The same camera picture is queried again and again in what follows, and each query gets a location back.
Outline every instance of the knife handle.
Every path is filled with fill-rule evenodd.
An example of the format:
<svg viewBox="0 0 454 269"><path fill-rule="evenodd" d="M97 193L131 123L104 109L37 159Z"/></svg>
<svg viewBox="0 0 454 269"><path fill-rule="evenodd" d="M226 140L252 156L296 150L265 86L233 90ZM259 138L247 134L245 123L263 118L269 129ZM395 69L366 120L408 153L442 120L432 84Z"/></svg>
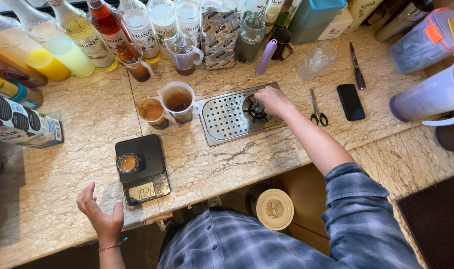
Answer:
<svg viewBox="0 0 454 269"><path fill-rule="evenodd" d="M360 71L360 68L355 68L355 78L356 78L356 83L358 84L358 88L360 89L366 89L367 84L365 83L365 79L363 78L363 74Z"/></svg>

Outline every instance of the kitchen knife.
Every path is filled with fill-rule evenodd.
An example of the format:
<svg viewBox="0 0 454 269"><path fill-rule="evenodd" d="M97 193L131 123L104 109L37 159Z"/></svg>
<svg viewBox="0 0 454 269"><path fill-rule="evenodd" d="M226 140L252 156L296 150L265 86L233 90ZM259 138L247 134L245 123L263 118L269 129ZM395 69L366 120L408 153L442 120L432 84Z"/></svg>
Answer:
<svg viewBox="0 0 454 269"><path fill-rule="evenodd" d="M351 44L351 42L350 42L350 50L351 50L351 57L353 58L353 67L355 68L355 78L356 78L356 83L358 84L358 88L366 89L367 84L365 83L363 74L361 73L360 67L358 66L358 62L356 60L356 55L355 55L355 50L353 49L353 44Z"/></svg>

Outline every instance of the scale reading 102.6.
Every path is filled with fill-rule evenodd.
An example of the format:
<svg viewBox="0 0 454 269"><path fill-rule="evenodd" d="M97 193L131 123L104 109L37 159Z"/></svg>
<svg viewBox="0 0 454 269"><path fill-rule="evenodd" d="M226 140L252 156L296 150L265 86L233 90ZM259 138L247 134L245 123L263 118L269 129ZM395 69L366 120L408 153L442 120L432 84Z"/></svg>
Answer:
<svg viewBox="0 0 454 269"><path fill-rule="evenodd" d="M150 134L115 146L126 204L134 206L170 193L161 140Z"/></svg>

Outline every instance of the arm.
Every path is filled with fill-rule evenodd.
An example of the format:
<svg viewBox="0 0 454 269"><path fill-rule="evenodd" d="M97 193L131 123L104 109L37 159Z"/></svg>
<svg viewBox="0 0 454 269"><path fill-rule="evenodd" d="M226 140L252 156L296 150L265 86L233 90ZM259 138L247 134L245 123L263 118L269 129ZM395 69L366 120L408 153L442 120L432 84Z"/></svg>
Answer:
<svg viewBox="0 0 454 269"><path fill-rule="evenodd" d="M264 103L266 113L285 120L325 176L328 209L322 219L331 258L348 268L421 268L393 217L388 191L281 91L261 89L255 98Z"/></svg>
<svg viewBox="0 0 454 269"><path fill-rule="evenodd" d="M280 90L267 87L256 92L254 97L264 103L266 113L277 115L288 124L324 176L341 164L356 163L335 138L305 117Z"/></svg>
<svg viewBox="0 0 454 269"><path fill-rule="evenodd" d="M123 204L117 200L112 214L104 213L93 198L94 182L84 188L76 204L90 220L98 234L99 249L108 248L119 243L119 236L124 224ZM101 269L125 269L124 261L119 247L99 251L99 265Z"/></svg>

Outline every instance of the purple tube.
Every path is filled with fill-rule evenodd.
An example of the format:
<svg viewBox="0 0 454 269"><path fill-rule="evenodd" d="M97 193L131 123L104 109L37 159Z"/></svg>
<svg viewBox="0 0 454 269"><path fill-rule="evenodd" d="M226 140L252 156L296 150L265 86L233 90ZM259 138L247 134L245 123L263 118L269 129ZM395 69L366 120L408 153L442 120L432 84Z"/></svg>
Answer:
<svg viewBox="0 0 454 269"><path fill-rule="evenodd" d="M255 68L255 73L262 75L267 68L267 64L270 62L270 58L272 58L273 53L277 49L277 40L272 39L265 47L263 51L262 58L260 58L259 65Z"/></svg>

